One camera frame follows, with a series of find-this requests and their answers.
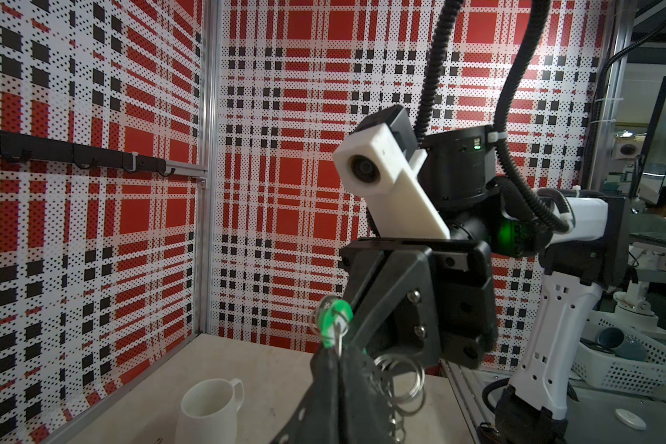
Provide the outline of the silver keyring with chain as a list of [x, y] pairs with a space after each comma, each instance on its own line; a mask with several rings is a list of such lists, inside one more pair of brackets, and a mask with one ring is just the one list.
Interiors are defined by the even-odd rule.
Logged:
[[[339, 347], [332, 348], [339, 357], [339, 394], [340, 394], [340, 360], [342, 350], [350, 347], [343, 343]], [[391, 418], [394, 425], [393, 443], [403, 443], [406, 439], [404, 420], [408, 416], [416, 414], [424, 405], [426, 400], [424, 384], [425, 372], [416, 361], [402, 357], [401, 355], [386, 353], [377, 358], [370, 357], [379, 371], [388, 381], [388, 398], [393, 409]], [[339, 433], [340, 433], [340, 400], [339, 400]]]

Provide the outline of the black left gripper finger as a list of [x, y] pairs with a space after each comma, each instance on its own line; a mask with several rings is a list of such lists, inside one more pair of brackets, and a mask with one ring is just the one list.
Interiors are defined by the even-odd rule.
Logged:
[[313, 382], [290, 421], [272, 443], [324, 444], [339, 442], [339, 357], [321, 348], [311, 360]]

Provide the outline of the green tagged key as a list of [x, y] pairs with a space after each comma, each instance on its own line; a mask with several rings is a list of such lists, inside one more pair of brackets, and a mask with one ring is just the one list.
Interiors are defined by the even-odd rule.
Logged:
[[335, 296], [324, 298], [314, 311], [314, 328], [327, 349], [342, 345], [352, 323], [351, 305]]

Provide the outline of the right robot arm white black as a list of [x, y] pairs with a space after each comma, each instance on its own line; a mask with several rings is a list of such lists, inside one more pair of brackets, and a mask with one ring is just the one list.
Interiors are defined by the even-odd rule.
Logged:
[[340, 394], [327, 415], [336, 440], [403, 442], [407, 403], [423, 403], [439, 361], [475, 369], [498, 338], [491, 259], [538, 257], [539, 307], [514, 373], [483, 390], [493, 421], [477, 435], [501, 443], [562, 443], [569, 375], [588, 315], [620, 284], [629, 204], [584, 190], [533, 189], [512, 159], [514, 96], [549, 18], [535, 1], [490, 125], [429, 134], [443, 64], [461, 11], [444, 3], [416, 120], [394, 105], [366, 117], [334, 152], [347, 192], [364, 199], [373, 238], [344, 247], [349, 279], [316, 317], [326, 373]]

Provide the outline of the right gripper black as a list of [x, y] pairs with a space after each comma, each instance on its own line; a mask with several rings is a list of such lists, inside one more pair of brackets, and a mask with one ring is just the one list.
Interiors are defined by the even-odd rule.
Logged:
[[362, 238], [340, 256], [353, 312], [340, 360], [340, 443], [393, 443], [389, 382], [370, 357], [478, 368], [498, 338], [490, 246]]

